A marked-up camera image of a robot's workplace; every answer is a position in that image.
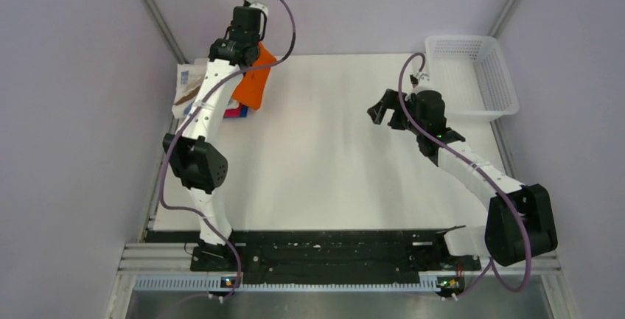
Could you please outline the orange t shirt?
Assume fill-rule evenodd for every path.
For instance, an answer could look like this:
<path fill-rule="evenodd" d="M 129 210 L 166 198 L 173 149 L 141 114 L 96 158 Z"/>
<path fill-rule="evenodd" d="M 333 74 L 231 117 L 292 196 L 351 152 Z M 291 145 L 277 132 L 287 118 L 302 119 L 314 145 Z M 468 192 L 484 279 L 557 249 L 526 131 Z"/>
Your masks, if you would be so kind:
<path fill-rule="evenodd" d="M 266 66 L 277 63 L 277 61 L 276 57 L 272 55 L 265 48 L 263 42 L 261 42 L 259 44 L 259 57 L 252 67 Z M 247 72 L 234 90 L 231 98 L 255 111 L 259 110 L 262 106 L 265 86 L 269 75 L 270 68 Z"/>

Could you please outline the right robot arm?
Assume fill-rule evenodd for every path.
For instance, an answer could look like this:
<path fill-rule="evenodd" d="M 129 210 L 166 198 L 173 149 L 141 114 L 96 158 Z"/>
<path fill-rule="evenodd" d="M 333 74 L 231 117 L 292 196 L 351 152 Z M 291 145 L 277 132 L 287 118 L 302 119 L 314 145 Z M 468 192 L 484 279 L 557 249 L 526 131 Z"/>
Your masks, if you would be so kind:
<path fill-rule="evenodd" d="M 447 124 L 445 103 L 433 90 L 399 93 L 388 89 L 366 113 L 376 125 L 392 111 L 388 126 L 415 135 L 421 154 L 452 175 L 487 211 L 480 226 L 458 226 L 444 233 L 432 249 L 434 263 L 451 269 L 462 256 L 489 257 L 509 266 L 539 256 L 559 244 L 547 189 L 526 185 L 501 172 L 477 154 L 466 139 Z"/>

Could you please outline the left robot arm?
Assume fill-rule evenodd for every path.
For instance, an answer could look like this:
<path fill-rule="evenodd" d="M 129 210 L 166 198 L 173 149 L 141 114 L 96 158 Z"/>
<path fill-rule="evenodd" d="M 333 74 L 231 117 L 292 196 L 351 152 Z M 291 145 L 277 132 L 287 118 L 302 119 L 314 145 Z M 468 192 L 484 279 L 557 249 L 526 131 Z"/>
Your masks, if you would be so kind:
<path fill-rule="evenodd" d="M 171 172 L 188 191 L 194 203 L 192 211 L 200 219 L 199 245 L 219 270 L 232 267 L 237 255 L 226 243 L 232 228 L 216 197 L 226 179 L 228 161 L 215 142 L 244 69 L 259 58 L 267 19 L 268 9 L 262 4 L 234 8 L 225 36 L 209 48 L 203 82 L 188 117 L 175 134 L 167 134 L 163 140 L 164 149 L 172 152 Z"/>

